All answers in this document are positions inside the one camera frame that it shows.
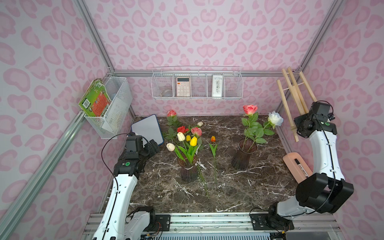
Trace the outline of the blue framed whiteboard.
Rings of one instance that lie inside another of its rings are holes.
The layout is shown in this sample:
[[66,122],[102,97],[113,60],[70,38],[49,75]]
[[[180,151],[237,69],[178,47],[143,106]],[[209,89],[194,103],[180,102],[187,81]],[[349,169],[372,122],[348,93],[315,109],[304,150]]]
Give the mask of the blue framed whiteboard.
[[164,143],[164,138],[156,115],[151,115],[132,124],[131,128],[132,132],[136,135],[143,136],[148,140],[154,140],[159,146]]

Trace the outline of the cream white tulip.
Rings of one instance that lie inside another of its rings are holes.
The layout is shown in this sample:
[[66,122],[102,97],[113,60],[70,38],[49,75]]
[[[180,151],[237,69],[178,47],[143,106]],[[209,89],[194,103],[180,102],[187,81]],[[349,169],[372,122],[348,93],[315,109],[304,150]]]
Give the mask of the cream white tulip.
[[179,144],[177,145],[177,147],[179,148],[180,150],[180,153],[183,155],[183,157],[185,158],[185,160],[188,160],[187,158],[187,150],[188,150],[188,147],[190,146],[189,143],[186,141],[186,136],[185,134],[183,133],[177,133],[177,139],[179,141]]

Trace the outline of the wooden easel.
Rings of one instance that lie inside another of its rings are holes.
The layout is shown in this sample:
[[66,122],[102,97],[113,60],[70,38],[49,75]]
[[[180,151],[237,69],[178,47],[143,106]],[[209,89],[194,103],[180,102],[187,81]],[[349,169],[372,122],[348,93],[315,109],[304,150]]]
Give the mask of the wooden easel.
[[284,109],[285,109],[285,112],[287,114],[287,117],[288,117],[288,120],[289,120],[289,123],[290,123],[290,127],[291,127],[291,130],[294,134],[294,138],[295,138],[295,141],[298,142],[299,141],[299,136],[297,134],[297,127],[294,123],[294,118],[292,117],[291,115],[291,111],[289,109],[289,105],[288,105],[288,102],[287,102],[287,97],[285,95],[285,90],[289,90],[289,93],[292,95],[293,99],[294,99],[294,102],[299,110],[299,113],[301,115],[304,115],[304,114],[308,114],[309,113],[309,109],[308,109],[308,106],[304,100],[304,97],[300,91],[300,88],[299,86],[300,85],[305,85],[306,88],[307,88],[307,91],[308,93],[310,94],[310,97],[312,98],[313,102],[316,102],[317,101],[317,98],[312,90],[312,88],[310,87],[305,75],[303,74],[303,72],[299,72],[299,77],[302,79],[302,83],[298,84],[297,81],[296,81],[296,78],[294,77],[294,74],[291,70],[291,68],[287,68],[287,69],[282,69],[282,73],[283,73],[283,77],[285,78],[286,80],[286,83],[287,83],[287,88],[283,89],[282,87],[282,83],[280,80],[277,80],[277,84],[278,84],[278,87],[279,87],[279,91],[280,91],[280,94],[281,94],[281,98],[282,98],[282,103],[283,103],[283,106],[284,106]]

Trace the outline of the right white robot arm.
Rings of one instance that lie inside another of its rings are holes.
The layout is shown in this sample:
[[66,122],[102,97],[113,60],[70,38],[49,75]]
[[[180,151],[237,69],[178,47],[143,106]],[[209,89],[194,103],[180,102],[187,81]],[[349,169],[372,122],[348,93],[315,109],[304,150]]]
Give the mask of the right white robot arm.
[[307,114],[294,119],[297,134],[311,142],[314,171],[298,184],[295,196],[269,207],[268,225],[288,227],[297,216],[333,214],[353,194],[354,186],[346,182],[339,165],[334,118],[332,105],[327,101],[316,101]]

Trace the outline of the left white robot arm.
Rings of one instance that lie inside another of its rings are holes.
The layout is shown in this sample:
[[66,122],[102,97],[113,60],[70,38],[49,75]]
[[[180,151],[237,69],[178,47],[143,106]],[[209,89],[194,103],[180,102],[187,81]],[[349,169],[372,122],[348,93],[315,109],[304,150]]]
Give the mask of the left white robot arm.
[[153,207],[138,207],[130,215],[128,208],[147,160],[159,152],[158,144],[134,133],[125,136],[125,148],[114,168],[109,169],[112,191],[94,240],[140,240],[145,229],[155,225]]

